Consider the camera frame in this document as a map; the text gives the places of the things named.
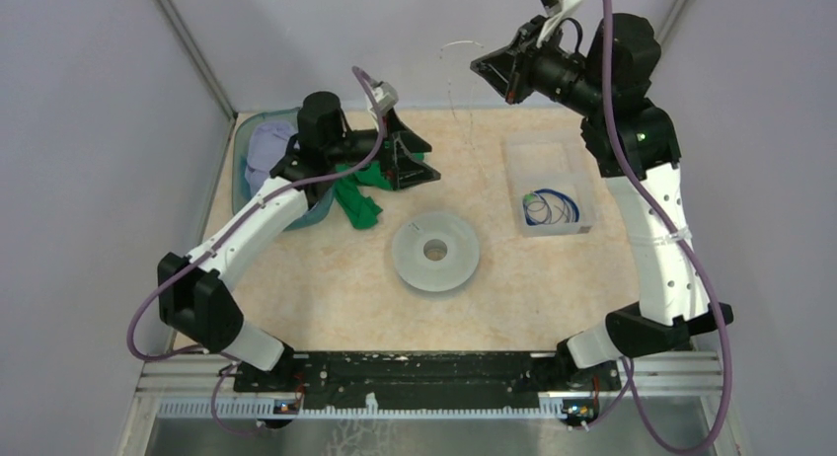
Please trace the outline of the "white filament spool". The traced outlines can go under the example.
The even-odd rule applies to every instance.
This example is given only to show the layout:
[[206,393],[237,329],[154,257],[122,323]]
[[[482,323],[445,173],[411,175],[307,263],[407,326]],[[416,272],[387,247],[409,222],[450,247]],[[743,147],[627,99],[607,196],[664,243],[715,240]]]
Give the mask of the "white filament spool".
[[414,216],[393,237],[393,265],[399,278],[427,293],[454,290],[475,273],[480,243],[464,219],[445,211]]

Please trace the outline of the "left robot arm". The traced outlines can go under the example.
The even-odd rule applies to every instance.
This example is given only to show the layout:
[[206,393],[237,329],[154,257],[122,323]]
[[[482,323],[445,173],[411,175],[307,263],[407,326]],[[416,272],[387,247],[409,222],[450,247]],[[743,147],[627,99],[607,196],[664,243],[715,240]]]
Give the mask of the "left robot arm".
[[431,145],[398,117],[398,95],[374,82],[367,100],[376,125],[353,129],[340,98],[327,91],[308,95],[296,124],[280,142],[258,191],[217,233],[188,254],[158,263],[160,320],[210,353],[226,354],[257,369],[273,391],[296,376],[293,348],[248,322],[233,297],[246,269],[281,232],[315,208],[346,171],[375,163],[393,190],[439,180],[421,155]]

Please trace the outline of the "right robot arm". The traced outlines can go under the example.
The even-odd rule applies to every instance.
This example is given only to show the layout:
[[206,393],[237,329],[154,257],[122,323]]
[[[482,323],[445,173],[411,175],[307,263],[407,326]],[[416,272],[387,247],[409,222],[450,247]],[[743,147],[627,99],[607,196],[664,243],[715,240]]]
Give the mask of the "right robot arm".
[[533,18],[470,67],[511,105],[537,93],[579,114],[584,146],[623,218],[639,299],[557,345],[553,375],[580,389],[596,368],[673,350],[729,325],[733,312],[708,292],[693,262],[674,123],[647,94],[662,55],[651,23],[627,13],[605,17],[587,54],[539,41],[546,26],[545,17]]

